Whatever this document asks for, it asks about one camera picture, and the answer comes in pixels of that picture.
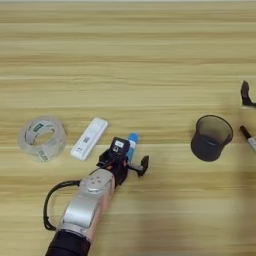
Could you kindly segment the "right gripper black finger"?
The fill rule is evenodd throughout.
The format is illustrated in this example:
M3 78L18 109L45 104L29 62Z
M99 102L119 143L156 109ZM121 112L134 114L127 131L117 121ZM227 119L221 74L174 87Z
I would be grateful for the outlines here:
M249 97L249 83L247 81L243 81L242 83L241 98L242 98L242 104L244 106L256 108L256 103L254 103Z

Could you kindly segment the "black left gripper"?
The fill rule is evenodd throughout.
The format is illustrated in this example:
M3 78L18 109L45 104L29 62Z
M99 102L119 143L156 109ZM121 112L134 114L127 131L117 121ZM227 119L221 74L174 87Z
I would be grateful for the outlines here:
M144 156L139 165L129 163L127 156L110 155L109 151L103 152L98 159L97 166L105 166L105 169L114 175L115 185L120 186L127 178L128 168L142 177L148 169L149 157Z

